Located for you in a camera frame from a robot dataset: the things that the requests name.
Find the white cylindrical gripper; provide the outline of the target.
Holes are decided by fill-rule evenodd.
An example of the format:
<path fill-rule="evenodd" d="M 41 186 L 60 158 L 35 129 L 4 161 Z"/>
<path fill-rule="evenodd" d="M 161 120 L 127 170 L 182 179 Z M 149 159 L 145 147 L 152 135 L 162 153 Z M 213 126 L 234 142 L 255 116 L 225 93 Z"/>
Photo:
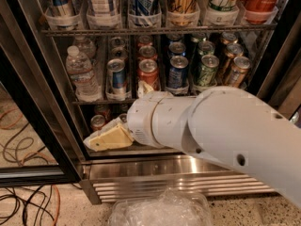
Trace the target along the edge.
<path fill-rule="evenodd" d="M 152 116 L 156 106 L 163 99 L 172 98 L 173 95 L 167 91 L 153 91 L 152 86 L 141 80 L 138 82 L 137 96 L 139 99 L 136 99 L 128 109 L 127 123 L 121 118 L 113 119 L 101 130 L 84 139 L 84 144 L 90 150 L 101 152 L 121 149 L 131 146 L 134 141 L 142 145 L 163 148 L 153 135 Z"/>

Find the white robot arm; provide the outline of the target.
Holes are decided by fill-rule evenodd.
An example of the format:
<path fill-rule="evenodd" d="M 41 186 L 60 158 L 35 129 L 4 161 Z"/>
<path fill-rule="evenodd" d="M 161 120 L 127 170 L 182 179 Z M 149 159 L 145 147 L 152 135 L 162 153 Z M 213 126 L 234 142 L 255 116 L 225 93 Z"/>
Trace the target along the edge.
<path fill-rule="evenodd" d="M 84 139 L 93 151 L 133 142 L 169 147 L 237 170 L 301 206 L 301 129 L 243 89 L 218 86 L 195 97 L 151 91 Z"/>

